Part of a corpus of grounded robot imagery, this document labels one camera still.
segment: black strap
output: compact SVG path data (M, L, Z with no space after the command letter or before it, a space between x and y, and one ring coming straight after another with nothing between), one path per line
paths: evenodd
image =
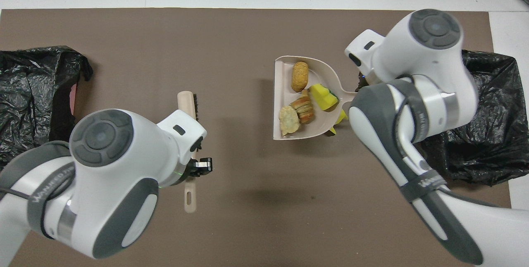
M406 102L412 111L415 122L415 133L412 142L416 143L427 137L429 129L428 112L421 94L414 84L404 80L395 79L389 82L406 97Z
M51 173L28 199L28 222L32 230L53 239L44 228L46 203L58 188L75 177L74 162L70 162Z
M0 187L12 188L26 173L54 158L70 156L68 143L51 141L13 158L0 173ZM0 201L6 192L0 192Z
M407 184L404 184L399 189L406 200L411 203L444 184L446 184L446 181L437 171L429 170L408 181Z

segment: toy food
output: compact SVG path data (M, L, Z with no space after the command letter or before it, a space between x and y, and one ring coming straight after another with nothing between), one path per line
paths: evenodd
M305 89L308 83L308 64L306 62L296 62L292 68L291 88L295 92Z
M338 103L338 98L328 88L319 83L311 86L309 90L310 95L323 111Z
M336 123L334 125L337 125L339 124L340 122L342 122L343 119L349 119L347 117L347 114L346 112L342 109L342 111L340 112L340 116L338 116L338 120L336 120ZM332 127L331 129L329 129L328 131L325 132L325 135L327 136L334 136L336 135L336 130L334 129L334 127Z
M279 128L282 136L294 133L299 129L299 118L292 106L286 105L279 111Z
M308 96L308 90L302 90L301 96L293 101L291 106L298 113L299 123L308 124L314 119L314 108L312 107L312 101Z

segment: gray joint cap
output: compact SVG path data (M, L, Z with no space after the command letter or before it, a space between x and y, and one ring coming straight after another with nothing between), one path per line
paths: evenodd
M448 49L461 38L459 23L446 12L423 9L412 14L410 33L422 45L432 49Z
M106 110L83 119L71 135L70 150L88 167L102 167L118 160L130 147L134 128L131 117Z

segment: black cable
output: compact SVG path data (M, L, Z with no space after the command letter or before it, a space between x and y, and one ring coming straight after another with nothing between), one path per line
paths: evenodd
M404 96L404 100L400 104L400 106L399 106L399 108L397 110L397 113L395 113L395 120L393 120L393 142L397 146L397 150L400 152L400 155L403 158L408 156L408 154L406 154L406 151L404 150L404 148L402 147L402 144L399 141L398 124L400 122L400 116L401 116L402 112L404 111L404 107L406 107L407 105L408 105L408 97Z
M28 200L30 198L30 196L28 194L24 194L23 192L12 190L11 188L0 188L0 192L12 194L12 195L15 195L17 197L21 197L21 198L26 199L26 200Z
M410 74L402 74L399 77L396 77L395 79L403 79L403 78L409 78L412 82L412 84L415 84L415 79L413 79L413 76Z

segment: brown table mat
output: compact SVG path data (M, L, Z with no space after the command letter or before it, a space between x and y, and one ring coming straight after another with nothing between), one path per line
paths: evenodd
M385 35L407 11L68 9L2 10L0 50L68 45L94 67L81 82L76 117L117 107L154 122L198 95L208 131L198 210L183 186L161 190L138 242L96 261L31 233L13 267L468 266L429 233L348 124L335 137L273 141L274 60L310 56L336 70L345 90L357 68L343 53L360 32ZM493 51L488 14L453 13L464 49ZM508 185L451 184L505 207Z

